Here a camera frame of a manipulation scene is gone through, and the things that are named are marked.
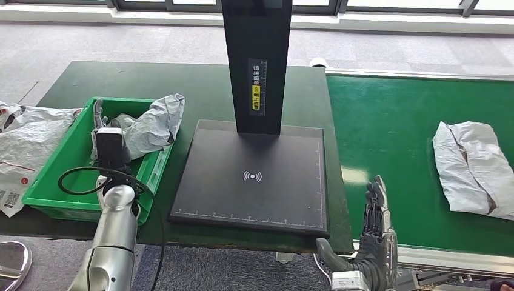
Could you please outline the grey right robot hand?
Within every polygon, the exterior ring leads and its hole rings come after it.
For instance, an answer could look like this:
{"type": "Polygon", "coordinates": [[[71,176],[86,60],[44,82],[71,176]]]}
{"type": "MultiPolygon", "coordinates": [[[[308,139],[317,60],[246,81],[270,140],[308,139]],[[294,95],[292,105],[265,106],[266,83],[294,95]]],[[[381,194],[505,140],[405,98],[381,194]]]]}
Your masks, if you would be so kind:
{"type": "Polygon", "coordinates": [[[358,271],[372,290],[391,290],[396,281],[397,235],[392,227],[387,190],[377,175],[367,183],[359,249],[352,260],[338,256],[325,238],[316,239],[318,255],[333,272],[358,271]]]}

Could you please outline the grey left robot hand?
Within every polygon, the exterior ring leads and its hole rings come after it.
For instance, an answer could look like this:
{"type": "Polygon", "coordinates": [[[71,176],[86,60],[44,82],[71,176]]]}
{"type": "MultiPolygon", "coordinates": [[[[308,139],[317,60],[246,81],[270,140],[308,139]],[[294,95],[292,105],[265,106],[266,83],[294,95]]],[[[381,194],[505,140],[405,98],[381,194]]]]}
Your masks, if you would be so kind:
{"type": "Polygon", "coordinates": [[[93,126],[95,130],[107,126],[108,118],[102,116],[102,104],[102,98],[97,99],[93,104],[93,126]]]}

